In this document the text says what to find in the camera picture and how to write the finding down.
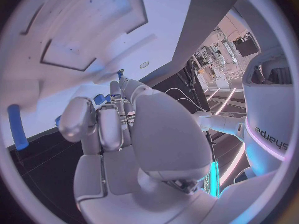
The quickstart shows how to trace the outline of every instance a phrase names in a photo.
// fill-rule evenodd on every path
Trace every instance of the green light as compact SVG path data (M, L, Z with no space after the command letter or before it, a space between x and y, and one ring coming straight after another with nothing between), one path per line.
M219 167L218 162L211 163L210 172L210 195L219 197Z

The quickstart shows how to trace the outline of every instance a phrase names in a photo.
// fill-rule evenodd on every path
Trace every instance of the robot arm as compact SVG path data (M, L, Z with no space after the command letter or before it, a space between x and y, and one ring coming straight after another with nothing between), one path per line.
M241 142L244 142L245 120L246 117L233 118L226 116L215 116L210 112L197 111L192 115L202 131L209 129L233 135Z

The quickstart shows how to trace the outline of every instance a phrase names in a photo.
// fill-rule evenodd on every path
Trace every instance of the blue handle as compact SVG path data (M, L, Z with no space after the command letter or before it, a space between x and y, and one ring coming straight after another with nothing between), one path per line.
M23 150L29 146L29 143L23 129L20 106L10 105L7 110L9 116L10 129L16 149L18 151Z

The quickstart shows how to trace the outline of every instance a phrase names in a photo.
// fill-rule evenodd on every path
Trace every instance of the cable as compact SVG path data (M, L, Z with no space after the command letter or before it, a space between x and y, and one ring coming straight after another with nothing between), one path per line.
M177 99L177 101L186 99L186 100L192 102L195 106L197 106L197 107L198 107L199 109L201 109L202 111L207 111L207 110L203 109L202 107L198 106L198 105L197 105L197 104L196 104L190 97L188 97L188 96L187 96L181 89L179 89L179 88L177 88L177 87L172 87L172 88L168 89L165 93L167 93L167 92L170 91L170 90L179 90L179 91L182 92L182 94L183 94L184 96L187 97L187 98L179 98L179 99ZM221 112L219 112L219 113L246 114L246 113L229 112L229 111L221 111Z

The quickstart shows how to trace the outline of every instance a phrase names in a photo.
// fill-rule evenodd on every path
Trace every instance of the white robot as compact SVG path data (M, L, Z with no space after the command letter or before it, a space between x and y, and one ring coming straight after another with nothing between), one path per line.
M110 83L111 104L95 111L87 98L72 99L59 130L68 141L82 142L74 195L87 222L227 223L237 217L271 181L288 148L292 112L282 107L269 116L276 95L293 97L291 81L273 75L286 68L280 48L251 61L243 85L247 110L255 112L243 118L190 114L169 95L122 72L119 87ZM202 189L212 162L203 134L209 129L244 142L250 163L248 180L229 186L220 198ZM233 207L229 214L215 215L228 204Z

